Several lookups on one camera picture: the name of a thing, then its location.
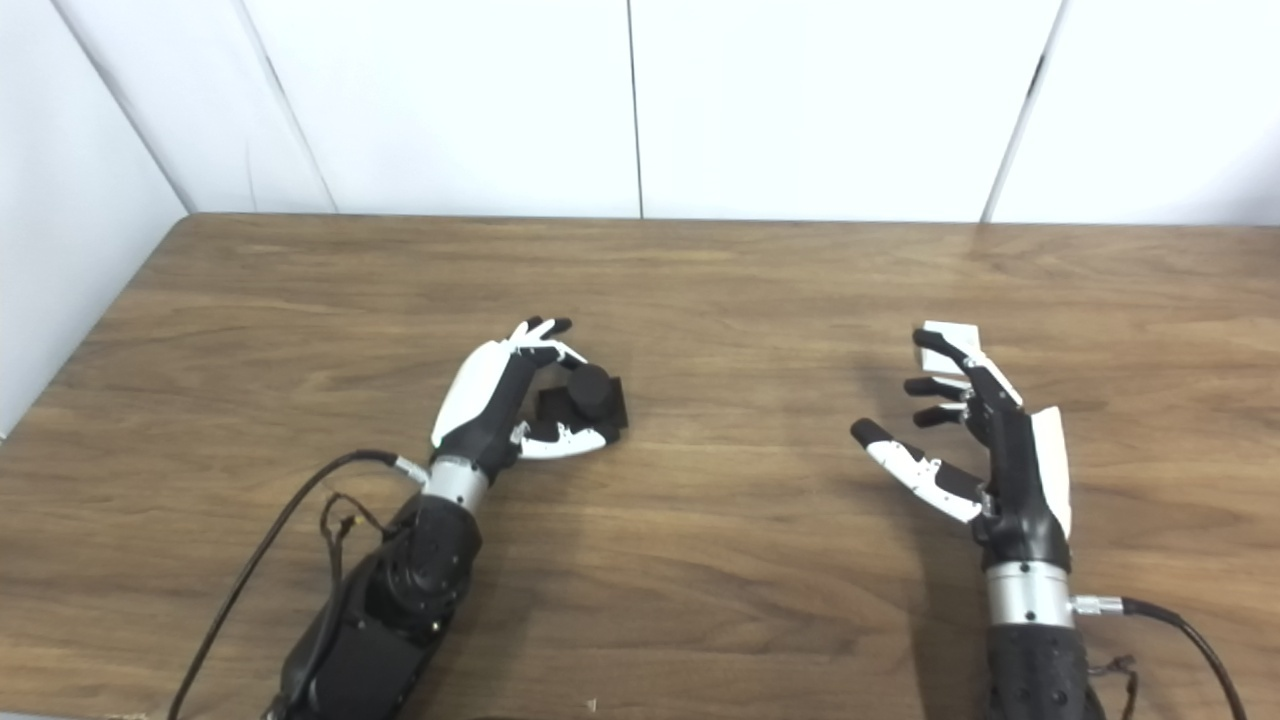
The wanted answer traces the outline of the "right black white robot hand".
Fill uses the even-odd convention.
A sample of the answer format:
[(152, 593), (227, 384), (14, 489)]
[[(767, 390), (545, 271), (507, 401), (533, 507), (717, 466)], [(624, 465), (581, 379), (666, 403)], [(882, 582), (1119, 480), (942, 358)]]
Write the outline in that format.
[(915, 425), (964, 427), (988, 454), (988, 477), (932, 457), (869, 418), (851, 424), (851, 437), (916, 498), (970, 527), (984, 568), (1042, 562), (1071, 571), (1070, 471), (1059, 407), (1028, 411), (1004, 372), (974, 345), (924, 327), (914, 329), (911, 341), (950, 360), (964, 377), (905, 380), (908, 395), (940, 398), (914, 414)]

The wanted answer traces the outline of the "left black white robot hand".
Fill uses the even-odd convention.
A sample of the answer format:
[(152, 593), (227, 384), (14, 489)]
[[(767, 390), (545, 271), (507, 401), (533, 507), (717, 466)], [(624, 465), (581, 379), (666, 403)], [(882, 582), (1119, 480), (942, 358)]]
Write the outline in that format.
[(461, 364), (431, 430), (431, 460), (488, 480), (520, 459), (553, 460), (620, 441), (628, 424), (621, 380), (559, 337), (567, 316), (530, 316)]

